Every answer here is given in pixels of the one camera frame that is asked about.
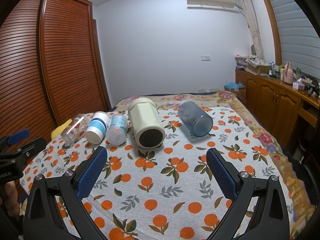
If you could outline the left hand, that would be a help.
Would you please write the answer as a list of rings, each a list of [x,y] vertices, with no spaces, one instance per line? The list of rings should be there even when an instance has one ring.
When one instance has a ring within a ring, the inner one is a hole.
[[[18,203],[18,193],[14,181],[1,185],[1,205],[5,206],[10,217],[18,217],[20,205]]]

